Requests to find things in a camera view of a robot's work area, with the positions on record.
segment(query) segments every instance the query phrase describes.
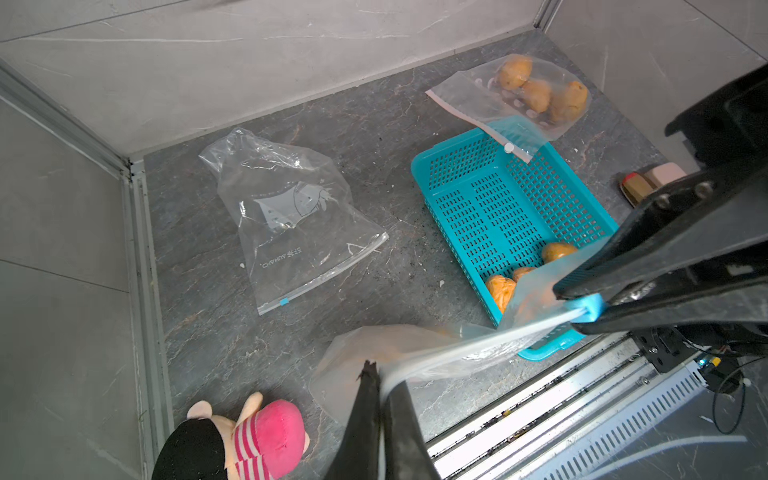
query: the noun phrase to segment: ziplock bag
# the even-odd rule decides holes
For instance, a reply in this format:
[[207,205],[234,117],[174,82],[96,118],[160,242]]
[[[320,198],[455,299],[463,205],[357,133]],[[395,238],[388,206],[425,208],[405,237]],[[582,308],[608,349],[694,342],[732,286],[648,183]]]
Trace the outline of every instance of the ziplock bag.
[[458,71],[426,93],[525,163],[581,118],[591,101],[589,90],[571,72],[515,54]]
[[333,161],[309,148],[235,128],[200,159],[237,223],[259,315],[332,279],[388,238],[352,207]]
[[381,400],[400,382],[455,378],[480,372],[528,348],[566,322],[594,321],[599,295],[565,302],[552,287],[597,253],[600,239],[576,253],[540,266],[523,276],[498,330],[462,325],[458,332],[413,325],[364,326],[337,336],[310,380],[310,393],[323,410],[345,424],[357,394],[357,377],[366,360],[381,375]]

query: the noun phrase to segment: pink striped shirt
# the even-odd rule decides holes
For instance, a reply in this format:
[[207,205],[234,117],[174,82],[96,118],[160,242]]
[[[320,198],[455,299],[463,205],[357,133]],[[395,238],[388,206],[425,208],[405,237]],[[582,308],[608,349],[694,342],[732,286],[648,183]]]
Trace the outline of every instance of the pink striped shirt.
[[251,415],[235,428],[235,454],[240,480],[270,480],[256,441],[256,415]]

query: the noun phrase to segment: gray tile wall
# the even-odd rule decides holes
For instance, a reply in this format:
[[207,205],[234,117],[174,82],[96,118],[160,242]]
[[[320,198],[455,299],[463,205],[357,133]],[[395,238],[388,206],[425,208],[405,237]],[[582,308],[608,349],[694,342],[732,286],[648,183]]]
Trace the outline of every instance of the gray tile wall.
[[[40,22],[50,12],[86,22],[107,3],[123,12],[166,0],[10,1],[18,12],[40,10]],[[30,6],[37,4],[51,8]],[[118,152],[133,154],[488,43],[530,26],[539,5],[188,0],[0,41],[0,58]],[[65,15],[52,20],[67,23]]]
[[0,463],[141,477],[121,184],[0,101]]
[[768,2],[766,0],[686,0],[699,12],[768,57]]
[[3,0],[0,41],[107,20],[178,0]]
[[681,111],[765,60],[684,0],[564,0],[547,35],[619,111],[684,170],[697,170]]

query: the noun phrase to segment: cable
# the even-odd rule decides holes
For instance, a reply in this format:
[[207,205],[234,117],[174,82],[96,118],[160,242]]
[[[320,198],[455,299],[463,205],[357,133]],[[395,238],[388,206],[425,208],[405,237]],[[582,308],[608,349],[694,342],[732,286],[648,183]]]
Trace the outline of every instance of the cable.
[[674,326],[673,326],[673,327],[671,327],[670,329],[671,329],[673,332],[675,332],[675,333],[676,333],[678,336],[680,336],[680,338],[683,340],[683,343],[685,343],[686,345],[688,345],[690,348],[692,348],[692,349],[694,349],[694,350],[698,350],[698,351],[700,351],[700,352],[702,352],[702,353],[706,353],[707,355],[715,355],[715,356],[719,356],[719,357],[722,357],[722,358],[731,358],[731,359],[735,359],[735,358],[738,358],[738,357],[740,357],[740,356],[743,356],[743,355],[741,355],[741,354],[739,354],[739,353],[731,353],[731,352],[718,352],[718,351],[716,351],[716,350],[715,350],[715,351],[713,351],[713,352],[711,352],[711,351],[707,351],[707,350],[705,350],[705,349],[702,349],[702,348],[700,348],[700,347],[696,346],[696,345],[695,345],[693,342],[691,342],[689,339],[687,339],[687,338],[685,337],[685,335],[683,335],[683,333],[682,333],[680,330],[678,330],[678,329],[677,329],[677,327],[674,327]]
[[760,360],[768,359],[768,356],[761,356],[756,359],[750,360],[747,363],[744,363],[743,365],[739,365],[736,367],[731,373],[729,373],[722,382],[720,382],[720,386],[717,387],[717,391],[715,392],[715,396],[712,398],[712,423],[714,423],[715,428],[718,432],[722,433],[723,435],[730,435],[731,433],[736,431],[736,428],[739,426],[739,423],[741,423],[741,417],[744,415],[744,406],[746,405],[746,385],[744,385],[744,382],[741,382],[741,407],[739,407],[739,415],[736,417],[736,421],[733,423],[733,426],[728,431],[723,431],[720,426],[717,424],[717,417],[715,415],[716,413],[716,407],[717,407],[717,396],[720,394],[720,392],[723,391],[723,387],[725,386],[725,382],[730,380],[730,378],[734,375],[736,375],[737,372],[739,372],[741,369],[743,369],[745,366],[759,362]]

